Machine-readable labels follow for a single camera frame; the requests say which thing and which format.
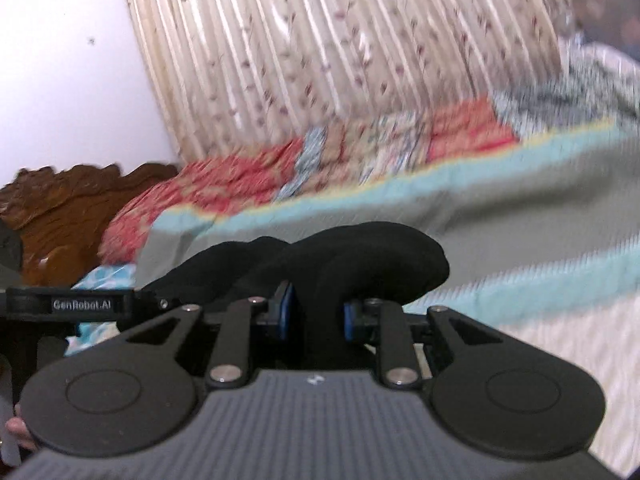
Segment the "gray ribbed surface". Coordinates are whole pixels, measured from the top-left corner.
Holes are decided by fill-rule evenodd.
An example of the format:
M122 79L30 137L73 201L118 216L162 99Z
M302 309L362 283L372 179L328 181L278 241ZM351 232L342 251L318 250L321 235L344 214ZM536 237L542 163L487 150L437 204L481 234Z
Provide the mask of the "gray ribbed surface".
M444 433L414 394L366 372L262 372L207 399L179 435L110 460L50 451L11 480L612 480L585 454L551 465L498 460Z

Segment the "wall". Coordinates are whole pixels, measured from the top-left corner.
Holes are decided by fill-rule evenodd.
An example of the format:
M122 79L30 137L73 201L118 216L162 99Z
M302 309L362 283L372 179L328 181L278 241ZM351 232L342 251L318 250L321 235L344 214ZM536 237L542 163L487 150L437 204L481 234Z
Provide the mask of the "wall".
M126 0L0 0L0 186L20 168L174 160Z

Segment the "wooden bed frame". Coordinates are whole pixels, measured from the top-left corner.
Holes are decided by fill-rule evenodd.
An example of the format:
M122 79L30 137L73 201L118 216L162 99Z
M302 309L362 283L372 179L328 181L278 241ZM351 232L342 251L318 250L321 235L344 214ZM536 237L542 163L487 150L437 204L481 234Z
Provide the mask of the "wooden bed frame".
M26 285L71 286L100 264L102 233L130 200L177 174L172 165L143 164L122 176L106 168L75 166L20 170L0 189L0 218L22 238Z

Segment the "curtain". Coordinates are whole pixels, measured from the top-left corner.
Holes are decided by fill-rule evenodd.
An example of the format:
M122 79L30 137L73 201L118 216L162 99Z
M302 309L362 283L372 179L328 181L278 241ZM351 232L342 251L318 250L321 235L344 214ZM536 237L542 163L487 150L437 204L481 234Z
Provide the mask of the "curtain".
M568 0L127 0L187 162L559 72Z

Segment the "black cloth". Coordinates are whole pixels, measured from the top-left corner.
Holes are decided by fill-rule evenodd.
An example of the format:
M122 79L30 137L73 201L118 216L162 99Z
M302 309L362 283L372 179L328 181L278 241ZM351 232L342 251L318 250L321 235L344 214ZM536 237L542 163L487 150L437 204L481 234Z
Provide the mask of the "black cloth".
M411 227L390 222L342 226L296 243L261 237L226 242L196 254L145 290L220 312L232 301L270 297L282 280L296 293L305 345L305 367L361 368L371 354L349 345L342 306L356 298L409 303L449 276L442 247Z

